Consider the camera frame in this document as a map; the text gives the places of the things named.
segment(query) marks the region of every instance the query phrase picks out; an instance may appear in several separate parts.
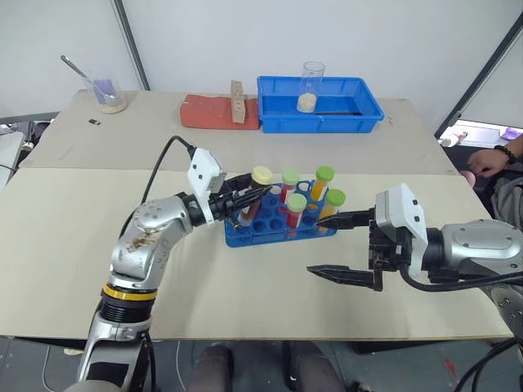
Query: spoon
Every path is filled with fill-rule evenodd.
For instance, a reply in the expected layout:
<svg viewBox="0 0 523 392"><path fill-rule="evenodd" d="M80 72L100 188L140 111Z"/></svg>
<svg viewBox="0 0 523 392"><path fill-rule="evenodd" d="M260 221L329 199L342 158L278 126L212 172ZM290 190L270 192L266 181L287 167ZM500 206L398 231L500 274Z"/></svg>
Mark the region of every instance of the spoon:
<svg viewBox="0 0 523 392"><path fill-rule="evenodd" d="M97 89L103 96L105 105L108 106L117 106L120 104L120 99L117 96L114 96L112 94L106 94L103 92L97 85L94 83L90 78L87 77L86 74L84 74L79 67L74 65L73 61L69 60L67 56L62 55L60 56L61 60L64 61L74 72L76 72L78 75L80 75L82 78L87 80L89 84L91 84L95 89Z"/></svg>

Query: wooden block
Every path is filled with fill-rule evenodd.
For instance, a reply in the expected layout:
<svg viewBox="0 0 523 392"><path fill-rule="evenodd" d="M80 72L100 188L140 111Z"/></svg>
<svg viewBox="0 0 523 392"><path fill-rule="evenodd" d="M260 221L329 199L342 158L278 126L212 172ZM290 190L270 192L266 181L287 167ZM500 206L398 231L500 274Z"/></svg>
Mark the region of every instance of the wooden block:
<svg viewBox="0 0 523 392"><path fill-rule="evenodd" d="M237 80L230 81L230 109L233 123L245 122L245 101L242 83Z"/></svg>

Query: blue test tube rack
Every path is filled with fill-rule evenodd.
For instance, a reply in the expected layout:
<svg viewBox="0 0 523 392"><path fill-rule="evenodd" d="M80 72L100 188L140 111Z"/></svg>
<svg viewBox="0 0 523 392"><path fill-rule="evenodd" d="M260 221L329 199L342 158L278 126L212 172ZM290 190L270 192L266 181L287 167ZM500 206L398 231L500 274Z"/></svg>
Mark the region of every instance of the blue test tube rack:
<svg viewBox="0 0 523 392"><path fill-rule="evenodd" d="M329 229L324 234L318 232L315 226L325 197L319 202L311 200L311 189L314 181L300 181L296 185L296 193L307 199L307 209L303 212L302 222L296 228L289 228L286 224L286 206L279 201L279 194L269 192L261 198L261 206L250 226L239 226L235 229L231 220L224 223L226 243L229 247L250 247L263 243L281 243L300 239L325 238L336 234L336 230ZM273 184L273 189L282 184ZM312 212L309 206L315 204L317 208Z"/></svg>

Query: beige tabletop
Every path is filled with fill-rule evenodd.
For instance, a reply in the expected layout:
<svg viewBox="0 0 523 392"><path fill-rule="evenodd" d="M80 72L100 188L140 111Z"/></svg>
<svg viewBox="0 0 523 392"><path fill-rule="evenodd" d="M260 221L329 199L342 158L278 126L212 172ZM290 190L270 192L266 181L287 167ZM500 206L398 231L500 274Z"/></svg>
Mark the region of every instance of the beige tabletop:
<svg viewBox="0 0 523 392"><path fill-rule="evenodd" d="M369 134L296 135L184 128L178 109L185 96L129 91L123 112L102 114L80 91L21 166L151 169L167 139L177 134L209 149L231 172L265 164L274 172L290 167L314 172L329 165L339 173L458 174L408 100L378 100L386 117ZM174 144L161 168L185 171L187 163L183 148Z"/></svg>
<svg viewBox="0 0 523 392"><path fill-rule="evenodd" d="M19 170L0 192L0 335L87 336L118 232L149 174ZM333 186L346 192L345 209L360 210L400 182L417 195L429 226L488 217L461 176L337 175ZM180 191L190 191L186 174L161 171L150 197ZM222 224L196 228L171 254L151 334L351 340L510 335L479 289L420 292L398 273L385 273L380 293L336 285L305 269L326 262L365 269L367 246L366 228L236 249L225 245Z"/></svg>

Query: person's leg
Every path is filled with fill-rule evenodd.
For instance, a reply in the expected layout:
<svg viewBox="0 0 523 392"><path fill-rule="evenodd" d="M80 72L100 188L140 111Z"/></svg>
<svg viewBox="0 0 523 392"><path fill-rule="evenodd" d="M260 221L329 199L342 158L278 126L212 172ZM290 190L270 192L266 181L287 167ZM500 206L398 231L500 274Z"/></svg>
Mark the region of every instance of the person's leg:
<svg viewBox="0 0 523 392"><path fill-rule="evenodd" d="M333 365L310 341L285 341L284 376L287 386L300 392L345 392Z"/></svg>
<svg viewBox="0 0 523 392"><path fill-rule="evenodd" d="M212 345L199 356L187 392L230 392L232 353L224 345Z"/></svg>

